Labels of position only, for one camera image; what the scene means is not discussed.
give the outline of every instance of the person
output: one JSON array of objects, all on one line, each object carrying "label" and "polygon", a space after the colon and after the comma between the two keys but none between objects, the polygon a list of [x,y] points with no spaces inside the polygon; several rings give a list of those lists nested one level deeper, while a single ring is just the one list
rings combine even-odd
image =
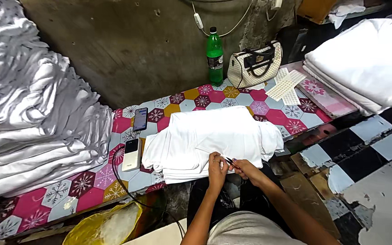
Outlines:
[{"label": "person", "polygon": [[209,176],[191,183],[188,229],[181,245],[340,244],[286,195],[266,162],[259,170],[248,160],[233,159],[242,178],[240,210],[223,188],[234,167],[218,152],[210,154],[208,163]]}]

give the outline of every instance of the smartphone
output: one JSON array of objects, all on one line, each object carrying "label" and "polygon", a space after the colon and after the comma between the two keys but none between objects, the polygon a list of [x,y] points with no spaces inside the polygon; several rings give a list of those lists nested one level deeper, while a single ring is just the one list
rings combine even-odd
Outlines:
[{"label": "smartphone", "polygon": [[133,131],[145,130],[148,126],[148,108],[140,108],[135,110]]},{"label": "smartphone", "polygon": [[142,158],[142,141],[139,139],[128,140],[125,143],[122,171],[131,171],[140,168]]}]

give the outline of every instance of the green plastic bottle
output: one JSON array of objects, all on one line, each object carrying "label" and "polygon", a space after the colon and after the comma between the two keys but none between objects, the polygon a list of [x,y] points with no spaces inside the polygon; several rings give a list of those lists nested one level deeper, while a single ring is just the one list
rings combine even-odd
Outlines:
[{"label": "green plastic bottle", "polygon": [[210,36],[206,43],[206,58],[208,60],[208,74],[213,86],[220,86],[223,82],[223,49],[217,28],[210,28]]}]

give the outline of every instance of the white handbag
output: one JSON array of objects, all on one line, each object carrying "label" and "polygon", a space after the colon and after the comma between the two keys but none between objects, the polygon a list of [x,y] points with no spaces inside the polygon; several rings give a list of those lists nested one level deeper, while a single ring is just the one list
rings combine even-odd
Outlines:
[{"label": "white handbag", "polygon": [[282,59],[282,47],[271,41],[261,49],[243,49],[231,55],[228,79],[236,88],[246,88],[276,76]]}]

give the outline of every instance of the gray shirt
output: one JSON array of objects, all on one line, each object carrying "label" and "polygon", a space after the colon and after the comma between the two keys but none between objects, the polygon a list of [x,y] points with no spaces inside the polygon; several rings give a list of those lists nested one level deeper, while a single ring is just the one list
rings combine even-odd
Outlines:
[{"label": "gray shirt", "polygon": [[239,211],[226,216],[210,231],[208,244],[265,244],[304,245],[292,239],[268,218],[249,211]]}]

